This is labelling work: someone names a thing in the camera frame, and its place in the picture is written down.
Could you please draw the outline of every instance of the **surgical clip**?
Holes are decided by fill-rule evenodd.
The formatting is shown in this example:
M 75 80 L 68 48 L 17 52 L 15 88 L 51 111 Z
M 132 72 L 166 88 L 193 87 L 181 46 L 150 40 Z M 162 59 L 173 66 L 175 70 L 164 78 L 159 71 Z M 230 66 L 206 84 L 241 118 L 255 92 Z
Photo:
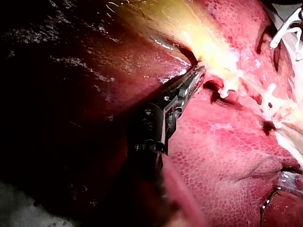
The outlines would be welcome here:
M 300 49 L 300 40 L 302 29 L 299 27 L 290 28 L 293 23 L 301 23 L 303 21 L 303 5 L 299 7 L 289 18 L 283 23 L 283 25 L 278 30 L 277 34 L 274 36 L 273 40 L 270 42 L 270 49 L 275 49 L 281 42 L 281 39 L 287 33 L 296 33 L 297 42 L 295 43 L 294 49 L 296 54 L 296 61 L 301 61 L 303 59 L 303 47 Z

